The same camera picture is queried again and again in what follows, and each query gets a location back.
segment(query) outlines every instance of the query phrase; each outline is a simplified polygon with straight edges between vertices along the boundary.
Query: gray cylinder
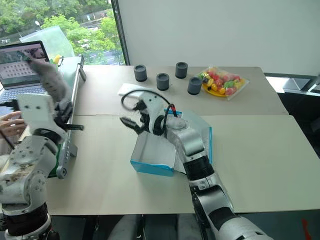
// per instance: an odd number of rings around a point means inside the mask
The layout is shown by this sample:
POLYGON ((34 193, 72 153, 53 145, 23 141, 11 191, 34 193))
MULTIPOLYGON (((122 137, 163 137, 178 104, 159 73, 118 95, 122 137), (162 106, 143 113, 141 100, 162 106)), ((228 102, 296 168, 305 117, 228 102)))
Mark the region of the gray cylinder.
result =
POLYGON ((167 90, 169 88, 169 75, 166 73, 159 73, 156 76, 156 87, 161 91, 167 90))
POLYGON ((185 62, 178 62, 175 65, 175 76, 178 79, 184 79, 187 76, 187 71, 188 71, 188 64, 185 62))
POLYGON ((146 66, 137 65, 137 66, 134 66, 133 70, 134 70, 135 80, 137 80, 138 82, 144 82, 145 80, 147 80, 146 66))
POLYGON ((188 85, 188 93, 191 95, 197 95, 198 93, 200 93, 201 86, 202 82, 200 78, 198 78, 197 76, 190 78, 188 85))

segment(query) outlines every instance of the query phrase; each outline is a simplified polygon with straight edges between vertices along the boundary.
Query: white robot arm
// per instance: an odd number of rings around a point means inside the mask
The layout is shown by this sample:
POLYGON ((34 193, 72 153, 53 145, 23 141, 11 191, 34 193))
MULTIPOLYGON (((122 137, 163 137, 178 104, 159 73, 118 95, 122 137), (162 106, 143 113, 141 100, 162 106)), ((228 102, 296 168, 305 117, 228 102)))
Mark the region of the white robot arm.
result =
POLYGON ((31 135, 16 145, 0 170, 5 238, 58 240, 59 235, 51 230, 46 182, 56 166, 58 145, 65 141, 67 130, 83 130, 83 126, 66 124, 72 113, 71 98, 55 67, 36 61, 30 65, 42 77, 50 95, 18 96, 18 106, 31 135))
POLYGON ((138 134, 143 131, 162 135, 175 146, 188 178, 194 211, 206 228, 210 228, 217 240, 271 240, 260 228, 248 219, 234 213, 227 191, 218 173, 209 163, 200 134, 191 128, 187 121, 178 117, 163 115, 163 98, 158 93, 148 90, 133 90, 125 94, 122 105, 128 110, 140 111, 142 126, 129 118, 120 120, 138 134), (139 101, 132 109, 124 105, 124 99, 133 92, 143 91, 139 101))

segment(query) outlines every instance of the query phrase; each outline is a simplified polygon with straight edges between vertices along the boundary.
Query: white tabletop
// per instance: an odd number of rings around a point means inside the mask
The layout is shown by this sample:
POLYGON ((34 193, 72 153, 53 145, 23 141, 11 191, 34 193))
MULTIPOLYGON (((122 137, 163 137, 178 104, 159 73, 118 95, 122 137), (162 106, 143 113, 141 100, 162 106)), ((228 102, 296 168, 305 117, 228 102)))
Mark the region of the white tabletop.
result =
MULTIPOLYGON (((204 116, 213 127, 213 166, 239 213, 320 208, 320 161, 289 115, 204 116)), ((136 172, 137 135, 115 115, 75 116, 78 156, 67 179, 51 178, 53 215, 192 213, 187 178, 136 172)))
POLYGON ((198 95, 187 92, 189 79, 205 67, 189 67, 187 77, 175 77, 172 66, 147 66, 148 79, 135 80, 133 66, 86 65, 85 84, 78 91, 76 115, 119 115, 126 111, 121 107, 117 92, 123 83, 153 88, 174 103, 179 111, 193 110, 198 115, 287 115, 277 93, 270 86, 259 67, 222 67, 250 80, 243 91, 228 101, 225 97, 212 96, 203 89, 198 95), (157 89, 156 76, 167 73, 170 87, 166 91, 157 89))

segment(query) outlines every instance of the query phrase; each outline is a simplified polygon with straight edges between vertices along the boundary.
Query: window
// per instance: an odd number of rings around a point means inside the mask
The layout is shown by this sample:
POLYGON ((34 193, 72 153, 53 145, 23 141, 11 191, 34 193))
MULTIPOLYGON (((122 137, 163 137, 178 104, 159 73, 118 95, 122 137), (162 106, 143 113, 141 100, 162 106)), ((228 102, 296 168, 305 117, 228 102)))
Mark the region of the window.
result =
POLYGON ((51 59, 83 54, 85 64, 129 64, 116 19, 111 0, 0 0, 0 46, 41 40, 51 59))

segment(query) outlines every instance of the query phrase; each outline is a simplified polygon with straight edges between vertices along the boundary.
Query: laptop keyboard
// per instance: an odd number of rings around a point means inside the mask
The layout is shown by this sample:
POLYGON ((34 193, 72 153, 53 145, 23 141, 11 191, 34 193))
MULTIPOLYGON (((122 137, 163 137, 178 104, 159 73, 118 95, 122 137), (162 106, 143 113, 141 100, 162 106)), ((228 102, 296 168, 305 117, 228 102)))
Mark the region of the laptop keyboard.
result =
POLYGON ((17 99, 18 95, 20 94, 44 94, 45 89, 42 87, 37 88, 29 88, 29 89, 17 89, 17 90, 10 90, 10 91, 4 91, 0 96, 0 102, 6 102, 12 99, 17 99))

